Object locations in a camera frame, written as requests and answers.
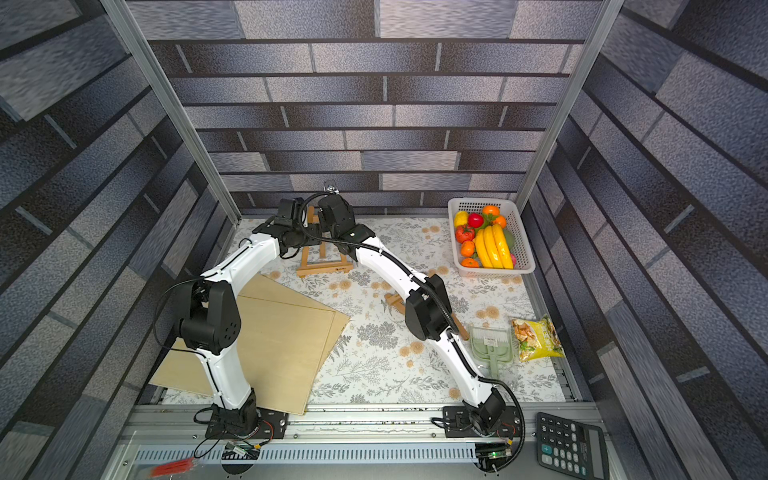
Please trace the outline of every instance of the floral tablecloth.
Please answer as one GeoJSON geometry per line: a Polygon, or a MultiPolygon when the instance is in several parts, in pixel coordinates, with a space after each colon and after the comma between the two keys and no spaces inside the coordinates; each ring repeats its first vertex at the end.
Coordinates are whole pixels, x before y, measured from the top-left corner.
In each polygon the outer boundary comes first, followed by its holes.
{"type": "MultiPolygon", "coordinates": [[[[243,220],[230,251],[262,220],[243,220]]],[[[452,228],[448,219],[366,218],[382,242],[417,270],[437,272],[445,281],[451,306],[467,329],[471,325],[509,327],[512,317],[534,319],[520,277],[463,278],[453,266],[452,228]]],[[[310,249],[310,262],[319,261],[310,249]]],[[[339,258],[328,246],[325,260],[339,258]]],[[[300,255],[268,263],[262,273],[351,318],[315,378],[310,403],[445,403],[461,398],[437,353],[406,328],[404,317],[387,305],[395,290],[376,273],[357,266],[347,273],[296,276],[300,255]]],[[[549,358],[521,363],[515,351],[499,375],[521,402],[563,402],[564,396],[549,358]]],[[[163,403],[210,403],[210,397],[169,389],[163,403]]]]}

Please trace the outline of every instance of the snack bag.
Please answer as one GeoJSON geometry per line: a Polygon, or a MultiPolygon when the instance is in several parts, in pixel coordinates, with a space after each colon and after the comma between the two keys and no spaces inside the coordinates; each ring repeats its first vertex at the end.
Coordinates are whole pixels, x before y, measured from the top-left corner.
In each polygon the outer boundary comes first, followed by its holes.
{"type": "Polygon", "coordinates": [[[545,316],[541,322],[514,319],[512,325],[515,328],[515,336],[520,341],[521,362],[545,356],[565,356],[549,316],[545,316]]]}

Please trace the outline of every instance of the banana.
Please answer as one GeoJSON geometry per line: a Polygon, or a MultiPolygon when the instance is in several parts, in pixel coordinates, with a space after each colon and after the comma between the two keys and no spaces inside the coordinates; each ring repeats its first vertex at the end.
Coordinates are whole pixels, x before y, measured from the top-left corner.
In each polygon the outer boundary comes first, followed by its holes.
{"type": "Polygon", "coordinates": [[[504,268],[515,268],[515,265],[512,263],[512,257],[509,256],[509,247],[507,247],[507,239],[504,238],[504,230],[502,229],[502,226],[494,223],[491,225],[492,231],[493,231],[493,240],[496,242],[496,247],[498,248],[498,255],[502,258],[502,265],[504,268]]]}
{"type": "Polygon", "coordinates": [[[491,264],[494,268],[504,268],[502,265],[502,259],[498,256],[498,249],[496,248],[496,242],[493,240],[493,232],[487,227],[480,230],[483,232],[483,244],[488,251],[488,256],[491,257],[491,264]]]}
{"type": "Polygon", "coordinates": [[[491,259],[488,257],[488,251],[485,249],[485,241],[482,236],[482,230],[478,230],[475,234],[475,251],[480,257],[480,262],[483,268],[491,268],[491,259]]]}

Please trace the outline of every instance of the dustpan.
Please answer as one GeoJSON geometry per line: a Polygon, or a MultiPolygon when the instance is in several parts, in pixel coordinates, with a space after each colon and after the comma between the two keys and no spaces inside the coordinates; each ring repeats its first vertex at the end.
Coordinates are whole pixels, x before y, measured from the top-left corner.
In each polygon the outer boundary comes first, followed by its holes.
{"type": "Polygon", "coordinates": [[[498,364],[512,361],[512,330],[473,326],[469,339],[472,355],[488,363],[491,378],[498,378],[498,364]]]}

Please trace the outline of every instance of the white plastic basket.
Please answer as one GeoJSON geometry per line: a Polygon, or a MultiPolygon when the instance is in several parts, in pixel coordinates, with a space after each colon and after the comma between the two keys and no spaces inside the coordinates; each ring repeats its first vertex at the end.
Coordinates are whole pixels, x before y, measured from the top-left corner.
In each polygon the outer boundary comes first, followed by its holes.
{"type": "Polygon", "coordinates": [[[511,200],[500,198],[481,198],[481,197],[461,197],[453,198],[448,202],[448,220],[453,226],[453,217],[456,212],[465,211],[469,213],[481,213],[486,205],[495,205],[499,213],[507,219],[507,228],[515,236],[515,246],[510,248],[510,253],[515,255],[517,263],[513,270],[501,268],[469,268],[461,265],[464,257],[460,254],[461,245],[456,241],[456,236],[451,235],[453,245],[453,263],[456,265],[461,276],[484,276],[490,278],[506,278],[518,276],[523,273],[531,273],[536,268],[531,252],[531,245],[528,243],[528,235],[525,234],[523,222],[520,219],[518,206],[511,200]]]}

